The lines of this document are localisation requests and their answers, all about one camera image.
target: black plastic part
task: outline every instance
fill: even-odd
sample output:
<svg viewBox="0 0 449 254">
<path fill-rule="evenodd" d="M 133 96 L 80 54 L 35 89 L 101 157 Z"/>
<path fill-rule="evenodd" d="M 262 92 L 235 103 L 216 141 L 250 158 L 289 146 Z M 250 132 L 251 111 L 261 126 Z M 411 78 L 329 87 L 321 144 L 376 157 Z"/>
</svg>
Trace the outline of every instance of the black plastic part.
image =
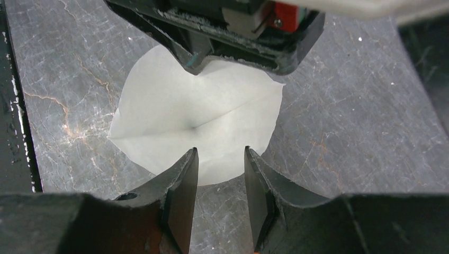
<svg viewBox="0 0 449 254">
<path fill-rule="evenodd" d="M 266 0 L 170 0 L 171 6 L 180 10 L 200 14 L 212 19 L 225 21 L 222 8 L 254 14 Z"/>
<path fill-rule="evenodd" d="M 251 40 L 229 32 L 223 22 L 173 6 L 105 1 L 112 11 L 169 49 L 184 69 L 195 75 L 213 59 L 287 75 L 296 70 L 318 40 L 325 21 L 324 13 L 311 12 L 294 33 L 266 28 L 259 38 Z"/>
<path fill-rule="evenodd" d="M 245 184 L 260 254 L 449 253 L 448 195 L 327 199 L 291 182 L 249 147 Z M 265 216 L 266 210 L 274 215 Z"/>
<path fill-rule="evenodd" d="M 0 253 L 186 254 L 197 178 L 198 155 L 191 149 L 168 170 L 121 196 L 135 196 L 131 199 L 0 195 Z"/>
<path fill-rule="evenodd" d="M 3 32 L 0 34 L 0 193 L 30 193 L 33 187 L 36 192 L 42 192 L 3 0 L 0 1 L 0 29 Z"/>
<path fill-rule="evenodd" d="M 399 34 L 449 135 L 449 14 L 403 25 Z"/>
</svg>

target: gray marble surface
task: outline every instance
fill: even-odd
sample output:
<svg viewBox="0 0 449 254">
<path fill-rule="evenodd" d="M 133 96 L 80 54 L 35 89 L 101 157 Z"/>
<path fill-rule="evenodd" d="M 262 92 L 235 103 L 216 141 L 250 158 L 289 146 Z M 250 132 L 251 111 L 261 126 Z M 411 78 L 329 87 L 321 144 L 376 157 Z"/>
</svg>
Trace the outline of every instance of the gray marble surface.
<svg viewBox="0 0 449 254">
<path fill-rule="evenodd" d="M 156 43 L 101 0 L 7 0 L 45 192 L 114 198 L 152 174 L 106 138 L 126 76 Z M 285 77 L 263 157 L 298 184 L 343 192 L 449 192 L 449 141 L 394 22 L 327 16 Z M 253 253 L 242 177 L 200 187 L 191 253 Z"/>
</svg>

